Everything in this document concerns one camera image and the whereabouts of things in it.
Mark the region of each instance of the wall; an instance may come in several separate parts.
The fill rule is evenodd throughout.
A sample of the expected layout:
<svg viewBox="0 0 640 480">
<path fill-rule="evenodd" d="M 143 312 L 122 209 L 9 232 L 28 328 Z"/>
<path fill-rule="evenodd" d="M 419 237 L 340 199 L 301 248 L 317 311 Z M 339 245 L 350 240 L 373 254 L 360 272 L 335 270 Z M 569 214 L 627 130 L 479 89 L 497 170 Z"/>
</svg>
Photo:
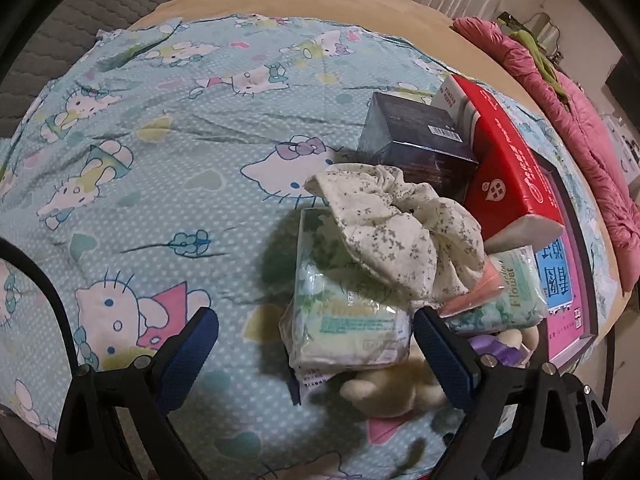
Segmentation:
<svg viewBox="0 0 640 480">
<path fill-rule="evenodd" d="M 521 23 L 537 12 L 546 12 L 560 29 L 562 69 L 582 85 L 600 113 L 621 115 L 622 110 L 605 85 L 620 60 L 620 51 L 578 0 L 502 0 L 498 13 L 505 10 Z"/>
</svg>

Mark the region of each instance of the screw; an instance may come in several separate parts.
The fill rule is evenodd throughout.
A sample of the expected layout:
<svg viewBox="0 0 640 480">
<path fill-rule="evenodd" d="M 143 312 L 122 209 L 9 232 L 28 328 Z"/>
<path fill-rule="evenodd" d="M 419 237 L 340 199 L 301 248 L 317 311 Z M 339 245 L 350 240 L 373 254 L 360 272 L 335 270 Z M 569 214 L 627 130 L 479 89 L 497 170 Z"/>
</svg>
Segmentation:
<svg viewBox="0 0 640 480">
<path fill-rule="evenodd" d="M 543 363 L 540 368 L 542 368 L 542 371 L 545 374 L 549 374 L 549 375 L 553 375 L 558 371 L 556 367 L 553 366 L 551 363 Z"/>
<path fill-rule="evenodd" d="M 492 356 L 491 354 L 484 354 L 481 358 L 480 358 L 480 362 L 488 367 L 488 368 L 495 368 L 495 365 L 498 364 L 498 359 L 496 359 L 494 356 Z"/>
<path fill-rule="evenodd" d="M 78 367 L 78 373 L 76 374 L 78 377 L 82 377 L 83 375 L 87 375 L 91 370 L 91 367 L 88 364 L 80 365 Z"/>
<path fill-rule="evenodd" d="M 148 355 L 141 355 L 136 357 L 136 360 L 133 361 L 133 365 L 138 368 L 139 370 L 142 370 L 142 368 L 146 368 L 151 364 L 151 357 L 149 357 Z"/>
</svg>

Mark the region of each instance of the light blue bedsheet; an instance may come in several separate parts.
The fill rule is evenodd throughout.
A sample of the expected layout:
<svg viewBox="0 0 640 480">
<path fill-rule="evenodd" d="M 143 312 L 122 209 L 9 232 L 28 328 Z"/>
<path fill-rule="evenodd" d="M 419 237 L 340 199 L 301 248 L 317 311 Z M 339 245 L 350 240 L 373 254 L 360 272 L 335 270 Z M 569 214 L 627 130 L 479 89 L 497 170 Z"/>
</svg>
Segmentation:
<svg viewBox="0 0 640 480">
<path fill-rule="evenodd" d="M 459 416 L 366 420 L 339 397 L 340 377 L 293 406 L 277 321 L 300 209 L 321 205 L 305 179 L 350 160 L 373 91 L 428 103 L 447 70 L 404 40 L 302 18 L 108 34 L 0 144 L 0 235 L 50 277 L 94 367 L 157 349 L 200 306 L 216 311 L 220 338 L 170 417 L 212 478 L 418 478 Z M 496 95 L 558 166 L 592 266 L 606 268 L 596 206 L 555 131 Z M 54 438 L 70 381 L 56 322 L 2 261 L 0 282 L 0 402 Z"/>
</svg>

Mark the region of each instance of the blue label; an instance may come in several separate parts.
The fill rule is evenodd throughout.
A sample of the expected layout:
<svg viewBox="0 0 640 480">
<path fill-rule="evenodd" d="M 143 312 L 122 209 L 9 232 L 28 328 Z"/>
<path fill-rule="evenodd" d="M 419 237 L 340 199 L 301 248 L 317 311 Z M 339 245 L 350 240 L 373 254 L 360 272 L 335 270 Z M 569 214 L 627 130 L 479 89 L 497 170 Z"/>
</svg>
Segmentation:
<svg viewBox="0 0 640 480">
<path fill-rule="evenodd" d="M 558 238 L 539 250 L 536 263 L 549 312 L 554 314 L 561 308 L 570 308 L 574 295 L 562 240 Z"/>
</svg>

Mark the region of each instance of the dark blue box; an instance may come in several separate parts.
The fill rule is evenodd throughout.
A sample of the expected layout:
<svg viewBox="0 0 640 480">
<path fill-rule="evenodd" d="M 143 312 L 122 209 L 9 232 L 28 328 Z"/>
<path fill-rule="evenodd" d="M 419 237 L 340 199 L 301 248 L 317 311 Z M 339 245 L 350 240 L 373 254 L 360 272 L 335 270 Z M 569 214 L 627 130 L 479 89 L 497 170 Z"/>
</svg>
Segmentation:
<svg viewBox="0 0 640 480">
<path fill-rule="evenodd" d="M 369 105 L 358 160 L 400 168 L 406 182 L 427 182 L 457 200 L 478 168 L 446 111 L 379 92 Z"/>
</svg>

